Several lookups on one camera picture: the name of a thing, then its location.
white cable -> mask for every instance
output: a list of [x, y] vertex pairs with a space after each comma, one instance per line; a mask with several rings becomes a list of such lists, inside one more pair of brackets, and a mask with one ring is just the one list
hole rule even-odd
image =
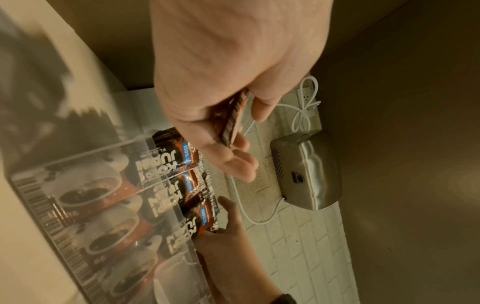
[[[313, 81], [314, 89], [313, 89], [313, 94], [310, 96], [310, 99], [307, 101], [306, 104], [304, 104], [304, 99], [303, 99], [304, 82], [307, 79], [310, 79], [310, 80]], [[309, 119], [309, 116], [307, 115], [307, 111], [308, 111], [308, 108], [316, 107], [320, 104], [320, 101], [313, 102], [313, 100], [315, 100], [315, 96], [317, 95], [318, 91], [319, 91], [319, 83], [318, 83], [317, 79], [313, 76], [307, 76], [300, 81], [300, 97], [299, 97], [299, 102], [300, 102], [300, 105], [301, 105], [300, 108], [296, 107], [296, 106], [292, 106], [292, 105], [287, 105], [287, 104], [277, 104], [277, 106], [291, 108], [291, 109], [294, 109], [294, 110], [297, 111], [295, 116], [293, 117], [293, 120], [291, 121], [290, 129], [291, 129], [292, 133], [296, 133], [296, 132], [299, 131], [300, 126], [302, 125], [302, 121], [303, 121], [304, 118], [306, 119], [306, 124], [307, 124], [307, 128], [306, 128], [305, 132], [310, 131], [310, 128], [312, 127], [312, 124], [310, 123], [310, 119]], [[298, 120], [298, 124], [295, 126], [295, 122], [297, 121], [299, 116], [300, 116], [300, 119]], [[252, 120], [252, 122], [248, 125], [247, 129], [242, 134], [247, 134], [250, 131], [250, 129], [254, 126], [254, 124], [255, 124], [255, 120]], [[280, 200], [278, 200], [278, 202], [276, 203], [276, 206], [275, 206], [275, 210], [273, 211], [273, 214], [268, 219], [266, 219], [264, 221], [261, 221], [261, 222], [254, 221], [245, 212], [244, 206], [242, 205], [242, 201], [240, 200], [240, 195], [239, 195], [239, 191], [237, 189], [237, 185], [235, 185], [235, 180], [231, 176], [230, 176], [230, 182], [231, 182], [231, 185], [233, 187], [233, 191], [235, 192], [236, 200], [238, 202], [240, 210], [245, 215], [246, 219], [254, 225], [265, 225], [265, 224], [271, 222], [274, 219], [275, 215], [277, 214], [277, 211], [279, 210], [280, 203], [282, 201], [285, 201], [285, 198], [283, 198], [283, 197]]]

transparent plastic container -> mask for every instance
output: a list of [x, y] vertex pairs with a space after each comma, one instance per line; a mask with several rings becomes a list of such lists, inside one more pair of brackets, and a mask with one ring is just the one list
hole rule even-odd
[[214, 302], [156, 153], [146, 134], [11, 177], [92, 304]]

person's right hand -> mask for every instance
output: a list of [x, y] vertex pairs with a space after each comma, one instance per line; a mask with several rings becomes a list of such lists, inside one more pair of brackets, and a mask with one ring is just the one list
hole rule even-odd
[[215, 287], [229, 303], [270, 304], [282, 295], [257, 258], [242, 226], [240, 211], [227, 198], [218, 202], [228, 212], [221, 233], [204, 232], [195, 241]]
[[258, 162], [238, 136], [231, 150], [210, 109], [247, 87], [261, 122], [320, 57], [333, 0], [150, 0], [154, 85], [165, 114], [205, 158], [251, 182]]

electrical socket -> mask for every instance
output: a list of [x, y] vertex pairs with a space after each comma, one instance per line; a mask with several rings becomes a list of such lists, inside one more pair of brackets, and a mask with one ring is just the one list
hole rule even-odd
[[[303, 99], [303, 104], [306, 105], [309, 99], [312, 97], [312, 91], [310, 87], [303, 87], [303, 96], [300, 94], [300, 89], [296, 90], [296, 97], [298, 99], [298, 107], [300, 108], [302, 106], [300, 100]], [[306, 112], [308, 117], [314, 117], [315, 116], [315, 107], [310, 107], [307, 109]]]

brown wall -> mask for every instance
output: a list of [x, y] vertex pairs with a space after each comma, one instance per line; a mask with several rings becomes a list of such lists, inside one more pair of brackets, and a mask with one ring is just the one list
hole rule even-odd
[[362, 304], [480, 302], [480, 2], [411, 0], [322, 58]]

